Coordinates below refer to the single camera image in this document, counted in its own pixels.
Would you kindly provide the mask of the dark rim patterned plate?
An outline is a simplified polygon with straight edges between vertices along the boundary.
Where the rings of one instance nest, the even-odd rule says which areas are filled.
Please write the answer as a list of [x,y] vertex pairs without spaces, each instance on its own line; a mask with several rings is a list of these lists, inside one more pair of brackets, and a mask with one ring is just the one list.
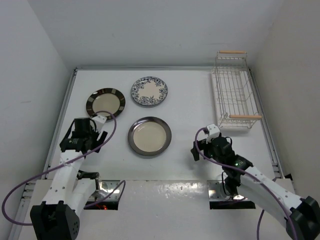
[[126,105],[125,96],[115,88],[102,88],[93,92],[86,101],[86,112],[93,117],[97,112],[111,120],[110,112],[114,117],[119,116]]

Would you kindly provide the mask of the metallic rim cream plate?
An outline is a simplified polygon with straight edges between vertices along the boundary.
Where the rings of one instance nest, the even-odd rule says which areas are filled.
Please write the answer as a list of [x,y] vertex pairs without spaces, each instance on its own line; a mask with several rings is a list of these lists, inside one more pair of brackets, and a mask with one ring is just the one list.
[[171,140],[171,128],[164,120],[155,116],[145,116],[136,120],[127,135],[131,149],[145,157],[162,154],[169,147]]

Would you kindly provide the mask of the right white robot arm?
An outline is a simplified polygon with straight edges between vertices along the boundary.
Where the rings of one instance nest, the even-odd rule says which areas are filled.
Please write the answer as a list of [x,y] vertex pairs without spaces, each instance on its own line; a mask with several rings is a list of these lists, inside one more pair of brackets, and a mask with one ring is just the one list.
[[320,205],[311,196],[292,193],[266,177],[252,162],[236,154],[229,137],[221,132],[210,133],[201,128],[207,137],[195,139],[191,153],[195,161],[200,158],[221,166],[227,177],[226,191],[241,195],[273,216],[293,240],[314,240],[320,235]]

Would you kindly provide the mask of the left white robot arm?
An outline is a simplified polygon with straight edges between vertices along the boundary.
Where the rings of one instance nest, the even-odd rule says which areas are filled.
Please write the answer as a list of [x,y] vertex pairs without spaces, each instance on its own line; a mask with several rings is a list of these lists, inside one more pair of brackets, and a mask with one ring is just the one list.
[[30,210],[32,226],[38,240],[74,240],[80,230],[80,214],[96,191],[96,176],[77,178],[89,151],[99,152],[107,137],[102,130],[107,118],[95,115],[73,120],[60,142],[59,169],[41,204]]

